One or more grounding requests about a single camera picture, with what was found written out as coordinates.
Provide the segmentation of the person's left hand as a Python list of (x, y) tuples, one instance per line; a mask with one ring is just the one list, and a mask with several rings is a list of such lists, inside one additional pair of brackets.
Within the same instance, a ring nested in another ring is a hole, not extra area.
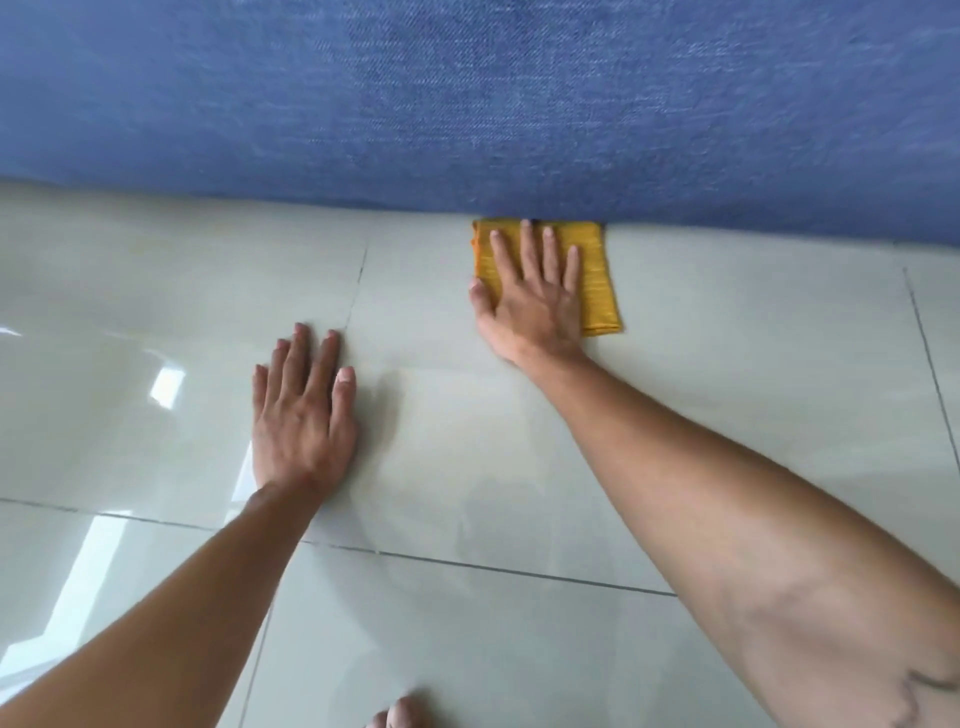
[(309, 327), (312, 367), (302, 396), (285, 397), (285, 360), (295, 324), (288, 337), (276, 340), (270, 360), (258, 364), (270, 368), (269, 404), (258, 423), (252, 423), (251, 463), (260, 493), (300, 494), (316, 512), (348, 474), (358, 443), (358, 423), (355, 444), (331, 440), (331, 387), (337, 371), (346, 367), (341, 365), (342, 339), (337, 330), (317, 336)]

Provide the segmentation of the person's right forearm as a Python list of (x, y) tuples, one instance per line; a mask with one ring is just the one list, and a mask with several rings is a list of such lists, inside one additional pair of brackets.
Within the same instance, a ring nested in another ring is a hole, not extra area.
[(960, 728), (960, 587), (936, 567), (580, 350), (512, 360), (779, 728)]

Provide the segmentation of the person's left forearm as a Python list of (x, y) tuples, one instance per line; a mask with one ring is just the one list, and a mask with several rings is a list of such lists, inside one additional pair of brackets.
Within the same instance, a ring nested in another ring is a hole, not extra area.
[(0, 728), (217, 728), (323, 503), (271, 482), (102, 633), (0, 706)]

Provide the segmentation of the person's right hand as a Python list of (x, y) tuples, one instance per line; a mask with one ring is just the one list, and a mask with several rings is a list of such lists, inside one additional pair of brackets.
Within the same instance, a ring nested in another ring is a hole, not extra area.
[(545, 362), (577, 361), (582, 347), (580, 297), (565, 297), (558, 238), (546, 226), (538, 236), (543, 284), (528, 287), (522, 264), (512, 261), (506, 239), (492, 231), (489, 243), (502, 284), (497, 324), (476, 324), (486, 345), (503, 360), (532, 375)]

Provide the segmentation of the yellow cleaning cloth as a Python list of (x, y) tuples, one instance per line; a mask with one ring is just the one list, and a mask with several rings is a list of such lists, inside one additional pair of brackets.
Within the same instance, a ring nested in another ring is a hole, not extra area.
[[(533, 229), (538, 237), (542, 235), (544, 227), (551, 228), (558, 238), (561, 262), (566, 261), (571, 247), (575, 247), (579, 252), (581, 267), (578, 286), (582, 337), (622, 333), (623, 323), (608, 267), (604, 226), (584, 221), (534, 220)], [(483, 218), (472, 221), (474, 276), (486, 287), (490, 303), (496, 308), (502, 293), (502, 283), (490, 243), (490, 234), (494, 231), (505, 237), (511, 260), (516, 267), (520, 267), (521, 220)]]

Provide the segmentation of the blue fabric sofa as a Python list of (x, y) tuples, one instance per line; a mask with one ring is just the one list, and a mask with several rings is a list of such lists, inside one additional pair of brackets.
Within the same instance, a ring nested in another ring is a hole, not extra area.
[(960, 0), (0, 0), (0, 177), (960, 247)]

